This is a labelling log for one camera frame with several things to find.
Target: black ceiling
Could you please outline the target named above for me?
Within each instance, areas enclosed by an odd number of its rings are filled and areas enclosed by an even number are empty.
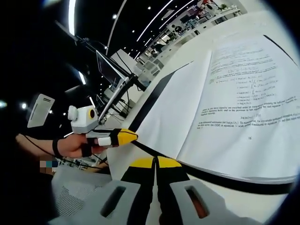
[[[143,52],[145,50],[143,41],[147,41],[150,37],[158,35],[162,31],[158,28],[165,22],[165,20],[161,21],[161,18],[167,13],[168,9],[175,9],[175,6],[177,6],[176,10],[178,10],[190,0],[173,0],[137,42],[136,40],[149,22],[169,1],[127,0],[113,31],[108,55],[114,54],[124,47],[126,47],[126,52],[131,49],[136,52]],[[123,0],[76,0],[75,33],[80,37],[87,37],[107,45],[114,23],[112,16],[118,13],[122,2]]]
[[[100,41],[104,45],[108,43],[109,35],[114,23],[113,14],[117,14],[123,0],[100,1],[100,0],[77,0],[75,7],[75,33],[82,38]],[[162,16],[168,8],[177,9],[185,5],[188,0],[174,0],[144,33],[139,42],[137,38],[152,18],[169,0],[162,1],[133,1],[128,0],[117,21],[110,48],[109,55],[123,47],[125,51],[144,50],[144,40],[158,34],[161,26]],[[49,115],[43,128],[36,129],[35,136],[53,137],[63,135],[70,131],[69,121],[63,116],[70,102],[66,99],[64,92],[74,86],[81,84],[78,73],[70,69],[70,66],[60,60],[59,52],[54,50],[66,49],[60,42],[53,42],[52,31],[47,24],[41,24],[41,17],[58,20],[68,28],[68,4],[69,0],[61,0],[58,4],[48,10],[41,10],[41,1],[32,0],[10,2],[6,12],[6,35],[3,43],[6,53],[6,62],[2,68],[5,71],[1,82],[0,100],[7,102],[7,108],[13,112],[11,116],[16,119],[12,121],[19,126],[17,118],[25,116],[26,110],[21,109],[22,103],[30,105],[32,97],[37,93],[46,94],[55,99],[53,114]],[[85,74],[87,83],[94,81]],[[105,90],[109,83],[103,78],[102,89]],[[89,99],[78,100],[80,105],[90,105]]]

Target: wall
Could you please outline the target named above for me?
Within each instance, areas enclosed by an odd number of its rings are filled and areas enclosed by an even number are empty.
[[[218,6],[226,4],[227,6],[236,5],[241,13],[251,13],[261,10],[269,10],[269,7],[263,0],[215,0]]]
[[[173,31],[174,29],[172,28],[172,25],[174,24],[175,26],[181,26],[183,27],[180,19],[184,17],[185,15],[189,15],[187,11],[183,12],[182,14],[178,15],[169,25],[167,25],[167,29],[170,31]]]
[[[129,56],[126,52],[124,52],[122,49],[119,49],[117,51],[117,53],[119,54],[119,56],[122,58],[122,60],[126,63],[126,65],[129,67],[129,69],[134,73],[134,68],[135,65],[137,64],[137,62],[131,57]],[[124,65],[124,63],[121,61],[121,59],[118,57],[117,53],[113,54],[111,56],[111,59],[114,59],[116,61],[116,63],[122,67],[124,70],[126,70],[128,73],[131,73],[129,71],[129,69]],[[131,99],[133,102],[137,103],[138,99],[141,97],[141,95],[143,94],[143,91],[138,91],[137,86],[133,85],[131,88],[128,89],[128,95],[129,95],[129,99]],[[122,96],[122,99],[125,100],[126,103],[128,103],[128,98],[127,98],[127,93],[125,93],[125,95]],[[119,103],[117,104],[117,106],[122,109],[122,105]]]
[[[128,55],[126,52],[124,52],[122,49],[119,49],[119,50],[117,51],[117,53],[118,53],[119,56],[122,58],[122,60],[126,63],[126,65],[129,67],[129,69],[130,69],[131,71],[133,71],[134,68],[135,68],[135,65],[137,64],[137,62],[136,62],[132,57],[135,57],[136,54],[137,54],[137,52],[132,53],[132,55],[129,56],[129,55]],[[111,56],[111,59],[115,60],[115,61],[118,63],[118,65],[119,65],[120,67],[122,67],[124,70],[126,70],[128,73],[131,73],[131,72],[129,71],[129,69],[124,65],[124,63],[121,61],[121,59],[118,57],[117,53],[113,54],[113,55]]]

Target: finger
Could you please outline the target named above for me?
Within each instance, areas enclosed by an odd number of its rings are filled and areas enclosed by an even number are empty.
[[[106,150],[106,148],[101,147],[101,146],[92,147],[92,153],[93,153],[93,154],[101,153],[101,152],[103,152],[104,150]]]
[[[81,158],[83,156],[81,148],[77,149],[76,151],[72,151],[69,153],[68,157],[70,158]]]

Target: paper document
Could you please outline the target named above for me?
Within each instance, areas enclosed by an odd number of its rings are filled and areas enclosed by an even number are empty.
[[[204,86],[198,96],[195,92],[187,97],[189,108],[183,106],[178,113],[190,111],[194,104],[196,112],[181,124],[168,117],[161,126],[165,132],[180,129],[193,117],[179,153],[161,151],[164,136],[151,140],[154,150],[232,177],[282,180],[297,174],[300,70],[282,49],[264,36],[225,43],[213,50],[207,74],[193,73],[181,81],[181,87],[192,85],[198,77],[206,77]],[[169,113],[162,103],[159,110]]]

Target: white table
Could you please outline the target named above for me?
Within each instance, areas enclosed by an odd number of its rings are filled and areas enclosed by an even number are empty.
[[[237,32],[244,35],[265,34],[269,36],[285,49],[297,65],[300,65],[296,45],[292,42],[284,27],[280,25],[280,22],[269,11],[260,11],[232,18],[210,28],[184,44],[152,81],[130,112],[129,116],[123,122],[122,127],[129,127],[161,78],[191,62],[196,57],[200,59],[199,61],[204,60],[206,51],[211,49],[214,44],[214,38],[220,40],[222,38],[232,37],[232,35]],[[133,144],[129,144],[115,149],[109,149],[107,151],[107,156],[112,178],[118,180],[121,179],[128,166],[134,160],[142,157],[149,157],[150,155]],[[199,181],[221,195],[225,199],[227,208],[233,213],[240,217],[251,217],[259,222],[265,222],[266,219],[274,213],[286,196],[249,194],[214,185],[203,180]],[[159,216],[159,205],[155,201],[156,199],[154,199],[152,203],[152,206],[155,207],[152,207],[153,210],[150,210],[147,220],[152,220],[152,224],[158,224],[158,222],[155,221]]]

